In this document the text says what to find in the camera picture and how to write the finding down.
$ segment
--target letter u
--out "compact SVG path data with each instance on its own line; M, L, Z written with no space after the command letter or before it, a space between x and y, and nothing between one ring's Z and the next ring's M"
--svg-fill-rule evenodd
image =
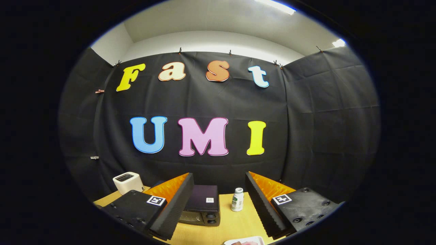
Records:
M150 121L154 124L155 141L153 144L147 144L144 139L144 124L147 122L147 119L144 117L133 117L130 119L130 124L132 124L134 146L141 152L152 154L159 152L164 147L164 124L167 122L167 118L164 116L155 116L152 117Z

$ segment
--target ceiling light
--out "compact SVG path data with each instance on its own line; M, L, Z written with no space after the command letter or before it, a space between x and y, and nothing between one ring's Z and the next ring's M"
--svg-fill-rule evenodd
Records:
M277 3L277 2L274 2L274 1L271 1L271 0L255 0L255 1L263 3L263 4L266 4L266 5L269 5L271 7L274 7L274 8L276 8L278 10L281 10L281 11L283 11L283 12L289 14L289 15L292 15L293 13L295 13L294 9L291 9L288 6L285 6L285 5L281 4L281 3Z
M342 39L337 40L336 42L332 42L335 47L343 47L345 46L345 42Z

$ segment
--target white wall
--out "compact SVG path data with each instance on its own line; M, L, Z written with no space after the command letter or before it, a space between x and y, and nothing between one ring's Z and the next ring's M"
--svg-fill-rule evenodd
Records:
M277 60L282 65L304 57L304 55L277 43L225 31L184 31L148 38L134 43L121 61L162 53L206 51L243 55L271 63Z
M111 65L114 65L118 63L118 60L122 60L122 57L132 44L133 41L124 23L121 23L101 36L91 45L91 48L100 55L100 57Z

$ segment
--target bottle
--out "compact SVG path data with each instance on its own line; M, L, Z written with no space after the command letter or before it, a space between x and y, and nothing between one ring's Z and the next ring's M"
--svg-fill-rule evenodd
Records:
M232 198L232 211L239 212L244 204L244 192L242 188L236 188Z

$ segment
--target black backdrop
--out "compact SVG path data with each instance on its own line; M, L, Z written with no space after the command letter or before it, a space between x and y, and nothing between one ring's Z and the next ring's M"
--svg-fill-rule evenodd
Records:
M96 62L95 52L88 50L86 54L67 81L60 125L67 164L90 199L116 191L112 178L126 171L140 174L147 186L192 172L196 184L216 184L220 193L245 187L244 173L253 171L292 188L308 186L339 202L349 198L373 160L379 134L377 96L369 74L346 47L306 56L283 69L238 55L182 52L126 61L114 66L111 74L101 58ZM105 72L106 77L93 75L97 68L84 61L91 56L93 66L104 67L99 74ZM230 64L226 81L206 79L207 66L213 60ZM162 66L176 61L184 63L186 77L160 81ZM146 68L130 82L131 87L117 92L124 68L142 63ZM248 71L254 65L266 71L264 80L269 87L254 83ZM81 72L89 75L76 75ZM72 84L83 83L83 77L89 77L95 86L82 86L78 91ZM99 88L105 92L95 94ZM64 112L77 110L76 105L82 108L76 116L84 114L85 120L71 119ZM157 153L142 153L133 144L129 121L145 117L145 141L152 143L154 125L150 119L154 116L168 118L165 145ZM212 118L227 118L228 155L180 156L182 130L177 121L184 117L195 118L203 132ZM247 123L256 120L266 123L265 152L249 156L251 131ZM90 144L93 133L96 149ZM94 155L99 159L89 158Z

